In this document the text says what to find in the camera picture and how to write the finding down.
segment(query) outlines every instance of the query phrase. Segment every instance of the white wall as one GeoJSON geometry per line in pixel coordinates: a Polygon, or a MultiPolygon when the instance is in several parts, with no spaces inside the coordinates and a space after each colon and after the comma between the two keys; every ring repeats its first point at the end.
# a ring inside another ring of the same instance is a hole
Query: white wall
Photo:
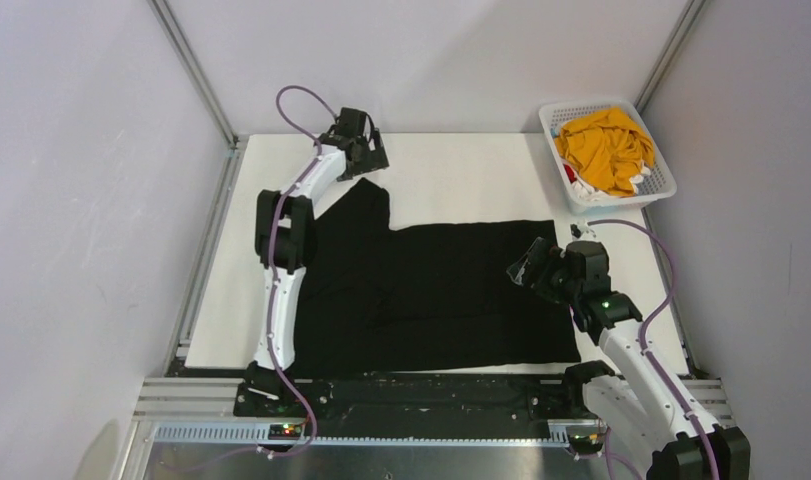
{"type": "Polygon", "coordinates": [[[811,1],[712,2],[645,118],[679,185],[652,218],[691,346],[756,478],[811,478],[811,1]]]}
{"type": "Polygon", "coordinates": [[[147,2],[0,0],[0,479],[109,470],[225,152],[147,2]]]}
{"type": "MultiPolygon", "coordinates": [[[[634,100],[686,0],[171,3],[241,133],[291,131],[273,106],[291,83],[382,131],[533,132],[543,103],[634,100]]],[[[302,94],[285,105],[312,130],[331,124],[302,94]]]]}

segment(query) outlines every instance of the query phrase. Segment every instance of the yellow cloth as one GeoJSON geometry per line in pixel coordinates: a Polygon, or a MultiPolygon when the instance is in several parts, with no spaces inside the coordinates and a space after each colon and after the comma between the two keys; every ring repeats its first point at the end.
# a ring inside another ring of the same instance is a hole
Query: yellow cloth
{"type": "Polygon", "coordinates": [[[629,179],[655,164],[652,139],[619,107],[567,122],[555,146],[584,181],[618,197],[634,195],[629,179]]]}

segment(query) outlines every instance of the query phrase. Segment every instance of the pile of clothes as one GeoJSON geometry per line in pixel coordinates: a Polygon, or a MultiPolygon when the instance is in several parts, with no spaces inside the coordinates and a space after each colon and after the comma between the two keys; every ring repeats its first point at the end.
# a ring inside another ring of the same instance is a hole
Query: pile of clothes
{"type": "Polygon", "coordinates": [[[637,195],[655,165],[652,139],[619,107],[570,120],[551,133],[583,200],[637,195]]]}

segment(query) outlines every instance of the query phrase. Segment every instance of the black cloth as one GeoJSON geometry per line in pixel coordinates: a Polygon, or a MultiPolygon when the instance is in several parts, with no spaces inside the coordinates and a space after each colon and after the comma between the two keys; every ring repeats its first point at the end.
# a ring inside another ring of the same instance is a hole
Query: black cloth
{"type": "Polygon", "coordinates": [[[505,273],[536,237],[555,244],[551,221],[391,231],[389,219],[388,192],[361,179],[317,220],[294,376],[580,360],[568,309],[505,273]]]}

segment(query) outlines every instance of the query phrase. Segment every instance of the white plastic basket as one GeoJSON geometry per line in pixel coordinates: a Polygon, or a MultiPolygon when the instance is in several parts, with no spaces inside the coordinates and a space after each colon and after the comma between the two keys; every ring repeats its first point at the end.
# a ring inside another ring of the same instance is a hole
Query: white plastic basket
{"type": "Polygon", "coordinates": [[[552,138],[552,130],[558,130],[561,125],[574,118],[584,117],[593,112],[611,107],[620,107],[635,123],[640,125],[641,128],[649,134],[649,129],[646,128],[643,119],[641,119],[635,107],[631,103],[620,99],[605,98],[553,103],[544,105],[538,111],[540,123],[543,124],[543,131],[546,135],[546,142],[549,144],[550,150],[552,150],[552,157],[555,160],[555,167],[558,169],[558,176],[561,177],[561,183],[564,185],[564,194],[567,197],[567,203],[570,206],[570,211],[574,214],[580,214],[585,211],[598,213],[605,209],[616,207],[640,208],[656,200],[672,197],[676,193],[676,180],[673,179],[673,174],[670,173],[670,169],[667,168],[667,163],[664,161],[664,157],[661,155],[653,139],[655,166],[652,168],[652,173],[643,183],[638,185],[637,195],[633,197],[609,198],[596,201],[584,200],[576,195],[576,192],[570,185],[570,179],[567,178],[567,172],[564,171],[564,162],[561,156],[558,155],[555,140],[552,138]]]}

